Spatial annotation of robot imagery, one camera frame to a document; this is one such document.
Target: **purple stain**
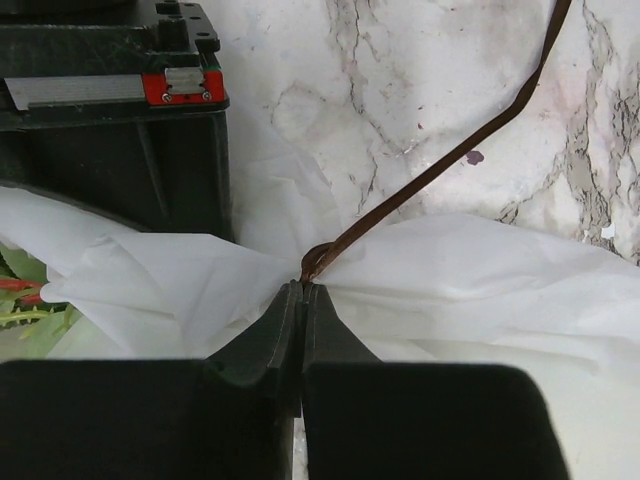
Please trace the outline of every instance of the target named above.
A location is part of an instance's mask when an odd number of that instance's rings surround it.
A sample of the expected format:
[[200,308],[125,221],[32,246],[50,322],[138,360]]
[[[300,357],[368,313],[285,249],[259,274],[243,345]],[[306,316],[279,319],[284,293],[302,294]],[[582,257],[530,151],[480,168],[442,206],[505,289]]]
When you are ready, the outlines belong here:
[[482,162],[484,160],[484,155],[482,155],[479,151],[477,150],[471,150],[469,153],[467,153],[467,163],[469,165],[477,165],[480,162]]

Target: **red clip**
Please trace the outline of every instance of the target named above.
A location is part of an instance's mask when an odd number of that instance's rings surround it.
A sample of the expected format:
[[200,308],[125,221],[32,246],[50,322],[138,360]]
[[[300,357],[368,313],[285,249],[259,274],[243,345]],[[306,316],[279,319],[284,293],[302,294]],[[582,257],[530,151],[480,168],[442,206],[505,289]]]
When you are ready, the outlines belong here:
[[144,94],[150,105],[185,105],[189,103],[216,103],[225,99],[224,80],[220,70],[204,72],[204,92],[172,95],[162,73],[142,75]]

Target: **white marble surface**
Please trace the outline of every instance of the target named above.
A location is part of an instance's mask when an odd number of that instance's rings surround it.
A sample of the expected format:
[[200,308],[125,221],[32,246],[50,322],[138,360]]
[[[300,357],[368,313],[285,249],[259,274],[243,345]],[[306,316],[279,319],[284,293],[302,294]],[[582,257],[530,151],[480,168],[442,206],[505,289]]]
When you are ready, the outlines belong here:
[[[200,3],[220,33],[227,84],[316,158],[345,225],[508,105],[534,68],[553,6]],[[638,0],[573,0],[525,112],[479,146],[483,161],[461,159],[389,221],[470,212],[640,265],[638,21]],[[296,478],[305,446],[298,424]]]

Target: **green plant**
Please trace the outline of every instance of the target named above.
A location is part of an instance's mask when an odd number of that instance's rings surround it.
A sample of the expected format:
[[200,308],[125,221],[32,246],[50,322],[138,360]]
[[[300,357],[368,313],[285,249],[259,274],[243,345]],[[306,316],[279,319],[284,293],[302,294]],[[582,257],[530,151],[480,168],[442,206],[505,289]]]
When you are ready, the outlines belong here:
[[46,267],[22,250],[0,245],[0,335],[27,326],[20,335],[26,355],[43,358],[81,317],[71,304],[48,304],[40,297]]

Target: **white tissue paper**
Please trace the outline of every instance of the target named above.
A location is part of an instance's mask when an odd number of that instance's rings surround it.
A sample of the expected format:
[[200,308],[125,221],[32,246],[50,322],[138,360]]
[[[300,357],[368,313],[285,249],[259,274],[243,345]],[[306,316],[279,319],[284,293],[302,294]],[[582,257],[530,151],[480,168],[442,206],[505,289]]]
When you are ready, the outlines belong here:
[[[137,233],[0,188],[0,239],[48,266],[84,318],[50,358],[205,357],[255,320],[301,257],[341,231],[313,159],[233,98],[239,245]],[[379,227],[319,278],[384,360],[497,362],[540,386],[574,479],[640,471],[640,269],[602,249],[468,215]]]

